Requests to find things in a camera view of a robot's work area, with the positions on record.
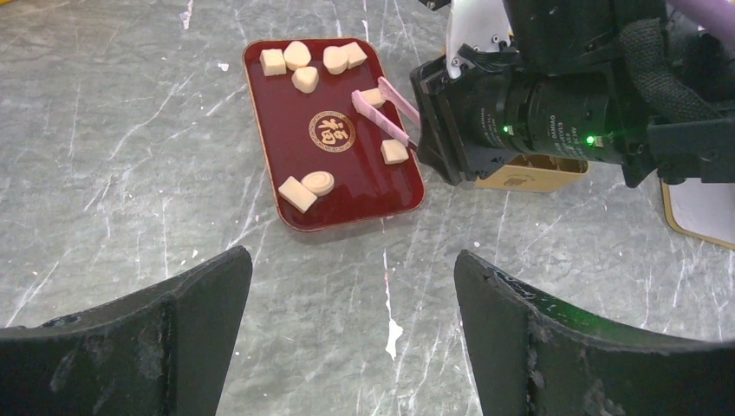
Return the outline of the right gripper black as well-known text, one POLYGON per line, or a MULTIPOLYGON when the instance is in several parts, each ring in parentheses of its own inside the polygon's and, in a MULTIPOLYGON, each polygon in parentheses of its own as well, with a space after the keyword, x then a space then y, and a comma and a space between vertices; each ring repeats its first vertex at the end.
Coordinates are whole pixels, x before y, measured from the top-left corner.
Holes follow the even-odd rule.
POLYGON ((516 49, 459 51, 459 77, 449 74, 446 54, 410 74, 419 111, 419 161, 446 183, 487 179, 528 149, 510 104, 517 69, 516 49))

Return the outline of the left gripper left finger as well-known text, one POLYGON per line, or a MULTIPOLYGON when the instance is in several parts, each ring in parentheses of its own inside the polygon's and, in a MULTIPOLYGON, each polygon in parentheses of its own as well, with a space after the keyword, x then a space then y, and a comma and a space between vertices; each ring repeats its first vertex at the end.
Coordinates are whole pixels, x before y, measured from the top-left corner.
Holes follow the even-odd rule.
POLYGON ((215 414, 251 277, 236 246, 100 306, 4 328, 2 414, 215 414))

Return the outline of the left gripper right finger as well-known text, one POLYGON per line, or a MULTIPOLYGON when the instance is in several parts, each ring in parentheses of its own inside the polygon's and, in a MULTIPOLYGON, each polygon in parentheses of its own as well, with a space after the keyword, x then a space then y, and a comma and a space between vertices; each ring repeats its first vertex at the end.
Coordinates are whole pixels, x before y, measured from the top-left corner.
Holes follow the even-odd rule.
POLYGON ((731 415, 734 344, 589 313, 463 250, 454 266, 485 415, 731 415))

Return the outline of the pink metal tweezers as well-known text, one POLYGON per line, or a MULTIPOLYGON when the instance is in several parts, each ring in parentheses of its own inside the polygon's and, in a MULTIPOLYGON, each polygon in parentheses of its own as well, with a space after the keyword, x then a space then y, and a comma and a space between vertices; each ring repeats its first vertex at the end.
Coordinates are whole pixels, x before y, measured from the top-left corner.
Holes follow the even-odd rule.
POLYGON ((361 90, 354 90, 350 95, 354 109, 391 139, 398 140, 404 146, 417 151, 420 139, 408 134, 403 125, 403 118, 420 127, 419 111, 384 76, 377 78, 377 88, 386 99, 381 108, 367 104, 361 97, 361 90))

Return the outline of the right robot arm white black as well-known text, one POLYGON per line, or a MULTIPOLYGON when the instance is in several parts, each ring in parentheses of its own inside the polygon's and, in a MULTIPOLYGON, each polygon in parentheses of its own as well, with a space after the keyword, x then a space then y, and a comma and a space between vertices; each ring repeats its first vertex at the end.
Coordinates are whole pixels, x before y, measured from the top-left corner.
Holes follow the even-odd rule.
POLYGON ((734 6, 451 1, 446 52, 410 75, 421 163, 487 179, 520 155, 734 180, 734 6))

